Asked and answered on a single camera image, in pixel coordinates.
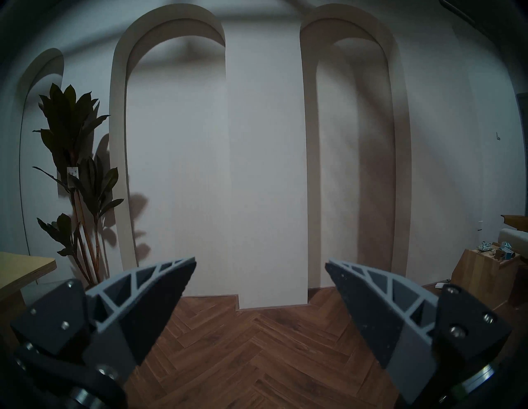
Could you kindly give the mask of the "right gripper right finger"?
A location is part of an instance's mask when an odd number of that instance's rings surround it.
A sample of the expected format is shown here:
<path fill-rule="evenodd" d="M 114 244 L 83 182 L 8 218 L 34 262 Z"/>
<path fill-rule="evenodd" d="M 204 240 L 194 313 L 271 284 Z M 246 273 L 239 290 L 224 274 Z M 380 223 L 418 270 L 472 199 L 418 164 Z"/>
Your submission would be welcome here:
<path fill-rule="evenodd" d="M 507 367 L 494 363 L 511 326 L 462 287 L 440 296 L 398 274 L 330 259 L 325 270 L 397 404 L 488 404 Z"/>

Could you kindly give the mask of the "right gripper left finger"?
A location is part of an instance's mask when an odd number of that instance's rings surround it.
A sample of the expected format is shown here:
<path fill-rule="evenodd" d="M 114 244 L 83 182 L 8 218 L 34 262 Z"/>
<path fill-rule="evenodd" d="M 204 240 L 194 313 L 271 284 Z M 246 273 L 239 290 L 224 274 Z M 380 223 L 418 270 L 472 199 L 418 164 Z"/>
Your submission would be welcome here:
<path fill-rule="evenodd" d="M 165 329 L 195 268 L 194 257 L 157 263 L 87 291 L 70 279 L 27 307 L 11 329 L 40 353 L 92 368 L 106 365 L 125 381 Z"/>

